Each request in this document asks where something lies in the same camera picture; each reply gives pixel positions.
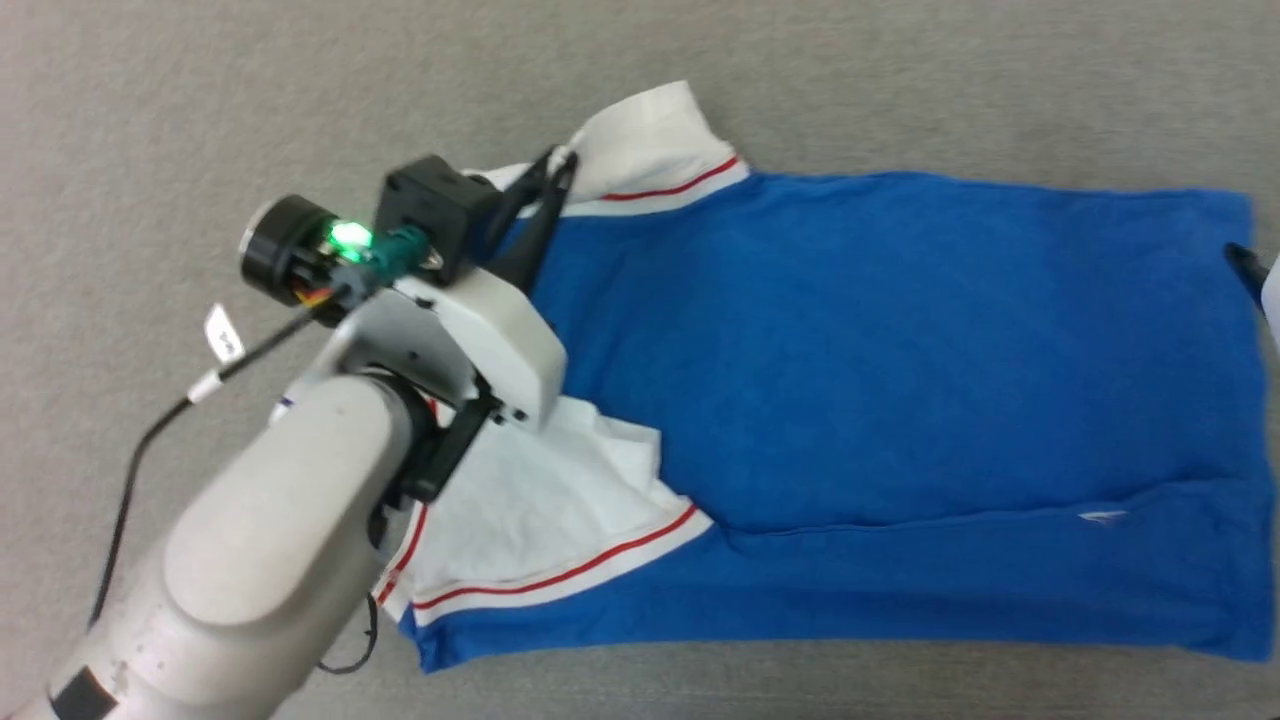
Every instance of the red stripe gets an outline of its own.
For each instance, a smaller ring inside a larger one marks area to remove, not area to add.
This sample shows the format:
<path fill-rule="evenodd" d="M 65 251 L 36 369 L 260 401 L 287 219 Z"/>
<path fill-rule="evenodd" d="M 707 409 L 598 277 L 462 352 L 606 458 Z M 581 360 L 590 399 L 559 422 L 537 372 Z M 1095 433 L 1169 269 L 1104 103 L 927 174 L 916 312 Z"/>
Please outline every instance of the red stripe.
<path fill-rule="evenodd" d="M 694 512 L 696 512 L 696 511 L 698 511 L 698 507 L 695 507 L 694 505 L 690 505 L 689 509 L 685 510 L 685 512 L 680 518 L 676 518 L 676 520 L 672 521 L 666 528 L 654 530 L 654 532 L 649 533 L 648 536 L 645 536 L 643 538 L 636 538 L 634 541 L 628 541 L 628 542 L 625 542 L 622 544 L 614 546 L 614 547 L 604 551 L 603 553 L 595 556 L 595 559 L 591 560 L 591 561 L 589 561 L 588 564 L 579 565 L 577 568 L 573 568 L 572 570 L 566 570 L 566 571 L 561 573 L 559 575 L 556 575 L 554 578 L 547 578 L 545 580 L 539 580 L 536 583 L 532 583 L 532 584 L 529 584 L 529 585 L 525 585 L 525 587 L 520 587 L 520 588 L 458 588 L 456 591 L 449 591 L 449 592 L 442 594 L 440 597 L 434 597 L 434 598 L 428 600 L 425 602 L 415 602 L 413 607 L 417 609 L 417 610 L 430 610 L 430 609 L 435 607 L 436 605 L 444 602 L 445 600 L 452 600 L 452 598 L 458 597 L 461 594 L 470 594 L 470 593 L 481 593 L 481 594 L 520 594 L 520 593 L 525 593 L 525 592 L 532 592 L 532 591 L 543 589 L 545 587 L 554 585 L 557 583 L 563 583 L 564 580 L 567 580 L 570 578 L 575 578 L 577 575 L 581 575 L 582 573 L 586 573 L 588 570 L 590 570 L 593 568 L 599 566 L 600 564 L 603 564 L 604 561 L 609 560 L 611 557 L 621 555 L 621 553 L 623 553 L 623 552 L 626 552 L 628 550 L 635 550 L 635 548 L 637 548 L 637 547 L 640 547 L 643 544 L 648 544 L 648 543 L 650 543 L 650 542 L 653 542 L 653 541 L 655 541 L 655 539 L 658 539 L 660 537 L 663 537 L 663 536 L 671 534 L 677 528 L 680 528 L 681 525 L 684 525 L 690 518 L 692 518 Z"/>
<path fill-rule="evenodd" d="M 417 516 L 417 525 L 413 527 L 413 538 L 408 541 L 408 550 L 404 551 L 404 556 L 399 559 L 396 568 L 387 574 L 387 587 L 383 592 L 378 593 L 378 605 L 387 602 L 387 597 L 392 594 L 396 589 L 396 583 L 399 582 L 399 574 L 404 571 L 408 561 L 413 557 L 413 550 L 417 547 L 419 538 L 422 537 L 422 527 L 426 525 L 426 506 L 422 506 L 422 512 Z"/>
<path fill-rule="evenodd" d="M 649 190 L 645 192 L 611 192 L 604 197 L 602 197 L 600 200 L 623 201 L 623 200 L 640 200 L 641 197 L 657 197 L 660 195 L 680 195 L 681 192 L 685 192 L 686 190 L 694 187 L 695 184 L 728 170 L 736 164 L 737 164 L 737 156 L 735 155 L 733 158 L 726 160 L 724 164 L 707 170 L 705 173 L 698 176 L 696 178 L 686 182 L 680 187 L 672 187 L 667 190 Z"/>

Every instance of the blue fabric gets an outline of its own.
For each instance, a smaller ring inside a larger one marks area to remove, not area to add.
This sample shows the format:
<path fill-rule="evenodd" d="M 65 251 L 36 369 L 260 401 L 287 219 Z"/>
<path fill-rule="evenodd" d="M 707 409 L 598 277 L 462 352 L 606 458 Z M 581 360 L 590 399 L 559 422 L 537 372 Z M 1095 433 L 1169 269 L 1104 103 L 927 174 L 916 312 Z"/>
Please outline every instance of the blue fabric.
<path fill-rule="evenodd" d="M 1221 255 L 1249 234 L 1228 192 L 904 173 L 567 219 L 534 299 L 564 392 L 659 428 L 663 479 L 717 527 L 575 597 L 402 629 L 426 671 L 753 638 L 1263 660 L 1263 370 Z"/>

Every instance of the white tag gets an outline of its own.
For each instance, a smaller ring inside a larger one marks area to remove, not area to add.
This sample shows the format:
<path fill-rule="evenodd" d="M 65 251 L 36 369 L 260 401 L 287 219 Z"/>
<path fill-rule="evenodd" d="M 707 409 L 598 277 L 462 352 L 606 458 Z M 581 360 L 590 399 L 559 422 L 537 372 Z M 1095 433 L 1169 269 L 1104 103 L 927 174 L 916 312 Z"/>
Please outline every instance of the white tag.
<path fill-rule="evenodd" d="M 209 347 L 214 350 L 219 363 L 230 363 L 244 355 L 244 343 L 239 340 L 239 333 L 232 325 L 232 319 L 227 316 L 227 310 L 220 302 L 215 302 L 205 318 L 205 338 Z"/>

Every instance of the white fabric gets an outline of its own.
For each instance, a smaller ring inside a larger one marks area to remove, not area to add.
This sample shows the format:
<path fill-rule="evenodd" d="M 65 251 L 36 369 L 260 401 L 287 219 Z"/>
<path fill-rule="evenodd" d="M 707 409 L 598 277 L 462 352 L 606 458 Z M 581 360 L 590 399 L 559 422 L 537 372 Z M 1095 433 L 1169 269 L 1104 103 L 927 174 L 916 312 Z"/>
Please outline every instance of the white fabric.
<path fill-rule="evenodd" d="M 672 210 L 750 174 L 707 127 L 685 82 L 602 110 L 567 146 L 580 165 L 566 215 Z M 526 168 L 484 174 L 506 187 Z M 415 507 L 375 597 L 397 619 L 413 607 L 419 626 L 458 610 L 539 605 L 640 568 L 710 527 L 659 479 L 657 430 L 561 397 L 538 434 L 490 424 L 476 437 L 440 497 Z"/>

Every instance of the garment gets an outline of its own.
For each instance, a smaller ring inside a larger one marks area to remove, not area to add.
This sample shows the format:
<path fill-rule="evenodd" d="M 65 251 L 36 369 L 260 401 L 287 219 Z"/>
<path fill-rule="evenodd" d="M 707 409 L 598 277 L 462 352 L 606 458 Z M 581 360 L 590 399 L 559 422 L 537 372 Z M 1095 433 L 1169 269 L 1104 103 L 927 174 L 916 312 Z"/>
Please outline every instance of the garment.
<path fill-rule="evenodd" d="M 684 83 L 572 145 L 532 296 L 568 398 L 543 438 L 481 433 L 379 584 L 424 670 L 756 638 L 1267 657 L 1263 370 L 1221 258 L 1245 197 L 758 172 Z"/>

